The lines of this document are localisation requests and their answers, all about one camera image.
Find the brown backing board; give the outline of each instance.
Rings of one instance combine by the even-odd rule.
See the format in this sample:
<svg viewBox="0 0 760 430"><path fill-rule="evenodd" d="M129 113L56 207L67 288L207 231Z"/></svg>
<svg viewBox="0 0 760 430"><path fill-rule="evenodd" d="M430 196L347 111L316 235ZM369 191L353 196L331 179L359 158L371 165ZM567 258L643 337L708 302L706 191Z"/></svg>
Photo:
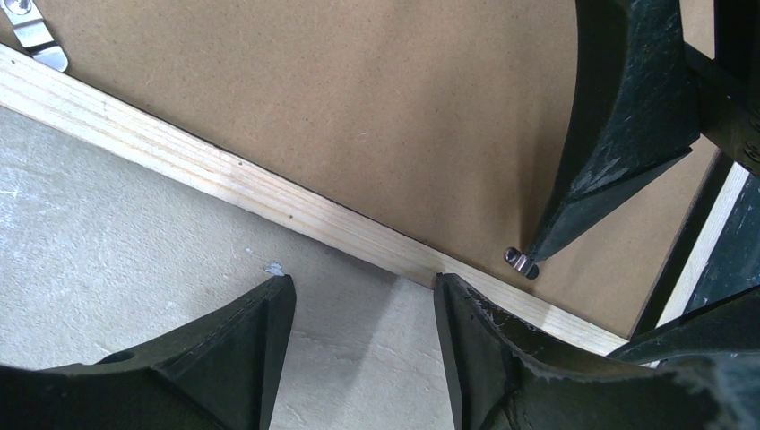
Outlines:
<svg viewBox="0 0 760 430"><path fill-rule="evenodd" d="M699 142L528 283L501 255L557 167L573 2L37 3L75 77L620 335L713 152Z"/></svg>

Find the white paint chip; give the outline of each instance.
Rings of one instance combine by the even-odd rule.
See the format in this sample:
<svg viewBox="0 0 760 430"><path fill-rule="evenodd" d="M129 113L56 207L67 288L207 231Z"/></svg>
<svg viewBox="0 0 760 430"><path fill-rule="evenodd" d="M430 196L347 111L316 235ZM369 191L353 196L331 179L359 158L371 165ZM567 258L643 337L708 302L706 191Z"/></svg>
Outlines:
<svg viewBox="0 0 760 430"><path fill-rule="evenodd" d="M263 271L271 273L274 276L285 276L285 273L282 272L282 264L279 264L278 262L273 262Z"/></svg>

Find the metal clip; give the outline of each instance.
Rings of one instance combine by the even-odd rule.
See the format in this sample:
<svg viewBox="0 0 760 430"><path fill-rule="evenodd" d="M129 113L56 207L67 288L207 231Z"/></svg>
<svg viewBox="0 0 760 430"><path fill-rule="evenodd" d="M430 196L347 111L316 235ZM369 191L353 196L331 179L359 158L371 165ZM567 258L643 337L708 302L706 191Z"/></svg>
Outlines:
<svg viewBox="0 0 760 430"><path fill-rule="evenodd" d="M69 59L53 39L42 14L31 0L0 0L0 6L13 25L13 33L32 58L64 72Z"/></svg>

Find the gray concrete surface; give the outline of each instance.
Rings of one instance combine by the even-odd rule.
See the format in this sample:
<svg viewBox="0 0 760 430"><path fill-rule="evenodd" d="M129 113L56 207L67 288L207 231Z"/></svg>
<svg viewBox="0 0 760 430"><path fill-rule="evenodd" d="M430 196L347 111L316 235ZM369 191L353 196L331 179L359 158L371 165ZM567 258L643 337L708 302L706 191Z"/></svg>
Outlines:
<svg viewBox="0 0 760 430"><path fill-rule="evenodd" d="M94 363L227 304L298 292L274 429L453 428L432 292L0 110L0 362Z"/></svg>

